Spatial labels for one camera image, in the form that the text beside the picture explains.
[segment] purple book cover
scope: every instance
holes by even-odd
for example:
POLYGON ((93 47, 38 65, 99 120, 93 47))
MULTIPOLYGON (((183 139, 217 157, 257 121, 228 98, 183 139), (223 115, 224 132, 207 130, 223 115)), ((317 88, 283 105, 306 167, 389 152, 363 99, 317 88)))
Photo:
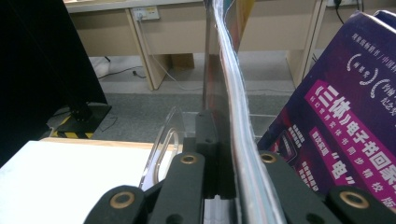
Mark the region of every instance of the purple book cover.
POLYGON ((314 191, 351 185, 396 207, 395 34, 377 18, 354 14, 259 149, 279 153, 314 191))

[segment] electrical outlet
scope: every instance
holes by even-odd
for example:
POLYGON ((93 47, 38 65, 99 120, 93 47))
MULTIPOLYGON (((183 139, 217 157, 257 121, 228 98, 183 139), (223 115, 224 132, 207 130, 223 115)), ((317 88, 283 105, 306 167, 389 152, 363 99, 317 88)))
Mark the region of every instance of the electrical outlet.
MULTIPOLYGON (((358 0, 341 0, 340 6, 349 6, 349 5, 357 5, 358 0)), ((327 7, 335 7, 334 0, 327 1, 327 7)))
POLYGON ((160 18, 157 7, 134 7, 132 12, 134 13, 134 19, 137 21, 139 18, 142 21, 158 20, 160 18))

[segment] wall socket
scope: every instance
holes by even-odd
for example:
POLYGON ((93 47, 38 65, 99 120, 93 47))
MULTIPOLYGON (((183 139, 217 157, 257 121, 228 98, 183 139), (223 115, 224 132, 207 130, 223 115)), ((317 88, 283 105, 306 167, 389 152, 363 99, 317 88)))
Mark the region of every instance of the wall socket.
POLYGON ((160 18, 157 7, 134 7, 132 12, 134 13, 134 19, 137 21, 140 17, 142 21, 158 20, 160 18))
MULTIPOLYGON (((341 0, 340 6, 349 6, 349 5, 357 5, 358 0, 341 0)), ((334 0, 327 1, 327 7, 335 7, 334 0)))

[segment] gray floor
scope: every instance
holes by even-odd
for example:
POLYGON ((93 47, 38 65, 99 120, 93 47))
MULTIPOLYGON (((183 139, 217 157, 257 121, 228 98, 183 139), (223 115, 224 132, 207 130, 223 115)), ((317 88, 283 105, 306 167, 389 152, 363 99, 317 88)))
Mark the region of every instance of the gray floor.
MULTIPOLYGON (((260 137, 294 91, 285 52, 241 52, 238 57, 253 129, 260 137)), ((201 109, 204 54, 194 54, 194 69, 171 69, 172 78, 166 77, 156 91, 149 90, 139 57, 108 58, 111 62, 105 57, 90 58, 108 103, 113 106, 93 139, 152 143, 173 106, 186 113, 201 109)), ((49 126, 56 127, 64 116, 50 120, 49 126)))

